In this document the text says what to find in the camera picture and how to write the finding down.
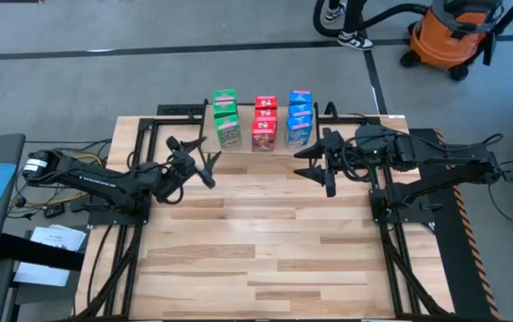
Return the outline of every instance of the wooden board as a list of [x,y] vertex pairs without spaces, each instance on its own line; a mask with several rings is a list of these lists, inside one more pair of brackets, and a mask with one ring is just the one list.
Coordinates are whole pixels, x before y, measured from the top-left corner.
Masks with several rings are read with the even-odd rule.
[[[224,153],[254,153],[252,151],[252,142],[250,140],[250,127],[255,119],[255,107],[238,106],[237,110],[237,115],[239,117],[240,123],[240,136],[242,138],[242,142],[234,147],[222,148],[221,142],[219,141],[219,138],[217,136],[217,130],[214,127],[213,106],[206,106],[205,127],[203,130],[203,135],[206,136],[206,141],[203,143],[202,147],[204,152],[216,153],[222,150]],[[276,142],[274,143],[274,151],[259,152],[260,154],[292,156],[301,149],[309,147],[312,144],[314,144],[314,142],[316,142],[316,132],[312,131],[312,133],[310,134],[310,139],[308,140],[308,144],[306,146],[298,148],[286,148],[286,145],[284,144],[284,135],[286,134],[286,119],[288,117],[288,113],[288,107],[278,107],[278,131],[276,132]]]
[[[125,170],[138,121],[118,119],[108,167]],[[382,122],[408,130],[405,119],[382,116]],[[344,137],[355,131],[349,125],[331,128]],[[194,140],[198,127],[164,126],[157,142],[169,135]],[[166,147],[156,148],[156,159],[164,160]],[[369,186],[339,177],[337,196],[327,199],[319,184],[292,173],[307,161],[283,153],[227,152],[215,168],[214,189],[193,178],[181,204],[154,204],[141,241],[131,319],[394,316]],[[393,177],[411,182],[419,175],[394,172]],[[435,237],[421,225],[404,226],[415,274],[440,305],[453,310]],[[89,236],[78,311],[86,307],[89,273],[104,232],[98,227]],[[97,264],[92,296],[110,274],[116,238],[113,228]],[[114,312],[120,311],[121,300],[118,287]]]

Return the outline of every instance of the small box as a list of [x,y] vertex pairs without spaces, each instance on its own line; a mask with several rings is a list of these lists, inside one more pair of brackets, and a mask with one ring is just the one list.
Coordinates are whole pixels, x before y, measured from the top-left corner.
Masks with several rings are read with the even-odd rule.
[[254,121],[250,132],[253,152],[274,150],[276,123]]
[[310,116],[289,117],[286,120],[286,136],[284,138],[287,148],[295,148],[308,144],[312,131]]
[[213,92],[213,103],[223,101],[237,101],[237,92],[234,89],[218,89]]
[[314,115],[314,111],[310,103],[289,105],[289,117],[300,117],[305,115],[310,116],[310,118]]
[[213,103],[213,115],[215,120],[221,117],[235,115],[237,113],[237,103],[235,101],[223,101]]
[[309,90],[291,90],[289,102],[290,105],[298,103],[312,104],[312,92]]
[[278,99],[276,96],[257,96],[255,97],[255,108],[276,109]]
[[278,114],[275,109],[255,109],[255,121],[278,123]]
[[217,129],[221,147],[227,148],[240,144],[239,117],[237,115],[218,118],[214,120],[214,126]]

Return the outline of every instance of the orange shop vacuum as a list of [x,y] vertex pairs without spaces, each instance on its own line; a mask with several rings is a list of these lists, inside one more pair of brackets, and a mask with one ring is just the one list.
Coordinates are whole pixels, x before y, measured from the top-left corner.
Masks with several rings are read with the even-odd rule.
[[[315,29],[326,37],[337,37],[340,30],[322,25],[324,1],[316,1]],[[484,53],[483,64],[491,64],[497,36],[513,21],[513,6],[504,14],[502,2],[434,0],[430,6],[400,4],[360,23],[357,29],[365,30],[398,13],[419,13],[424,17],[408,26],[410,50],[399,62],[405,67],[424,63],[445,68],[453,80],[462,81],[479,55]]]

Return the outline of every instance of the white sneaker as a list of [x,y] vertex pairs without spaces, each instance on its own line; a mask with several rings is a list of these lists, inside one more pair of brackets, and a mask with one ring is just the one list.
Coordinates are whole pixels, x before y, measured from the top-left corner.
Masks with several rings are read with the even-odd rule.
[[371,42],[370,39],[360,35],[357,31],[347,37],[344,35],[344,32],[341,32],[340,35],[338,35],[338,43],[344,47],[362,51],[374,48],[374,43]]
[[327,9],[326,13],[324,14],[324,22],[327,24],[334,23],[336,19],[343,14],[346,14],[345,4],[339,4],[338,9]]

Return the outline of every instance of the blue cereal box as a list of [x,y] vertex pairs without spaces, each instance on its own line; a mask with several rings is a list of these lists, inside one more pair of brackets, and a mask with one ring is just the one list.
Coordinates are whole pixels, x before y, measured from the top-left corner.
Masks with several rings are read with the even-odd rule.
[[300,103],[312,104],[312,92],[309,90],[291,90],[289,105]]
[[290,117],[300,117],[300,116],[310,116],[312,118],[312,105],[309,103],[304,104],[291,104],[289,105],[289,116]]
[[286,137],[284,138],[286,147],[295,148],[308,144],[311,131],[312,118],[310,116],[289,117],[286,120]]

